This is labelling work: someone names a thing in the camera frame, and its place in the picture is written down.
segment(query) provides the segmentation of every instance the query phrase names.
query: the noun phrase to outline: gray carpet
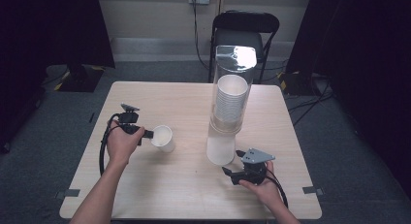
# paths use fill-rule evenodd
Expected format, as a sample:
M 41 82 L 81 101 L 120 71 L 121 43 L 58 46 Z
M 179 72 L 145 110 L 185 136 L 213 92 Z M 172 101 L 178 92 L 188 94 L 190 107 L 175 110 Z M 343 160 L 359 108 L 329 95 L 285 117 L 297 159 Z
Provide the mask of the gray carpet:
M 269 68 L 281 66 L 281 62 L 269 64 Z M 64 70 L 64 66 L 49 67 L 47 80 Z M 266 72 L 266 78 L 274 72 Z M 40 108 L 11 141 L 11 152 L 0 155 L 0 223 L 68 222 L 59 216 L 62 200 L 54 197 L 70 186 L 113 82 L 206 82 L 206 78 L 207 70 L 197 61 L 118 62 L 116 69 L 105 71 L 94 93 L 55 92 L 58 80 L 45 85 Z M 325 83 L 318 81 L 321 89 Z M 313 99 L 284 98 L 289 109 Z M 291 111 L 293 121 L 308 108 Z M 411 223 L 410 201 L 378 155 L 356 135 L 350 115 L 336 99 L 316 105 L 296 125 L 296 133 L 314 186 L 326 193 L 319 197 L 323 216 L 302 223 Z

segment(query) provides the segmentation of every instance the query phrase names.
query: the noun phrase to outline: human hand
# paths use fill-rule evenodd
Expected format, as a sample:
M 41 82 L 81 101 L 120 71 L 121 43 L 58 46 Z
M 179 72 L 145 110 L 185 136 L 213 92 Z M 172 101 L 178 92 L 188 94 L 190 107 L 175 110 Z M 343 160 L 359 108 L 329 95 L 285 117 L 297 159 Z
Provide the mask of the human hand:
M 107 151 L 109 153 L 110 162 L 127 165 L 131 154 L 136 150 L 139 140 L 144 134 L 144 127 L 129 135 L 118 127 L 118 121 L 114 120 L 111 123 L 111 132 L 107 142 Z
M 266 162 L 267 167 L 267 176 L 272 177 L 272 173 L 274 173 L 274 166 L 271 161 Z M 252 191 L 257 195 L 257 198 L 262 202 L 264 205 L 268 207 L 277 206 L 278 204 L 282 204 L 282 200 L 280 194 L 278 192 L 277 186 L 270 181 L 268 178 L 264 179 L 264 181 L 259 184 L 255 185 L 249 181 L 241 179 L 239 184 L 248 190 Z

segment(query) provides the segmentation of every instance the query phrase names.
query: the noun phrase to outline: black chair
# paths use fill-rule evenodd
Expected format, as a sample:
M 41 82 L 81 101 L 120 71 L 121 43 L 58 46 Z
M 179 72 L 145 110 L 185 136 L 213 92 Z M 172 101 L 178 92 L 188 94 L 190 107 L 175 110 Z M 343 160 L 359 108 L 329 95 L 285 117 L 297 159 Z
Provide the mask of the black chair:
M 271 40 L 279 26 L 278 18 L 267 13 L 227 11 L 218 15 L 212 23 L 208 82 L 211 82 L 216 47 L 241 46 L 252 47 L 256 50 L 257 63 L 262 63 L 258 81 L 261 83 Z M 265 44 L 263 44 L 261 33 L 269 34 L 269 39 Z

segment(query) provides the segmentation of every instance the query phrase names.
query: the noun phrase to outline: paper cup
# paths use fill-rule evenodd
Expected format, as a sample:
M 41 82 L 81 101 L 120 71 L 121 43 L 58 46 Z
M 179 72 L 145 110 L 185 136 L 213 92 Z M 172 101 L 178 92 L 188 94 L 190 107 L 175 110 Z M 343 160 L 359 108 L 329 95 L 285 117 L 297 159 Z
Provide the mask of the paper cup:
M 236 122 L 241 118 L 248 90 L 247 81 L 236 75 L 218 80 L 215 116 L 224 122 Z
M 151 143 L 163 152 L 172 152 L 175 148 L 173 132 L 169 126 L 160 125 L 153 129 L 154 138 Z

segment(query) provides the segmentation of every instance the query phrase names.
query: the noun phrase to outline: clear plastic cylinder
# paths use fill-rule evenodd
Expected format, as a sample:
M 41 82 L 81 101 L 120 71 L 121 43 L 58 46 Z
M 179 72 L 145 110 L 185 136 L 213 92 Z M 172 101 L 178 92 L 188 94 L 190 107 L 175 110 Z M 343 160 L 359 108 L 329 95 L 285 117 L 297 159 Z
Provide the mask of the clear plastic cylinder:
M 253 48 L 217 47 L 210 123 L 218 132 L 236 134 L 241 129 L 256 64 Z

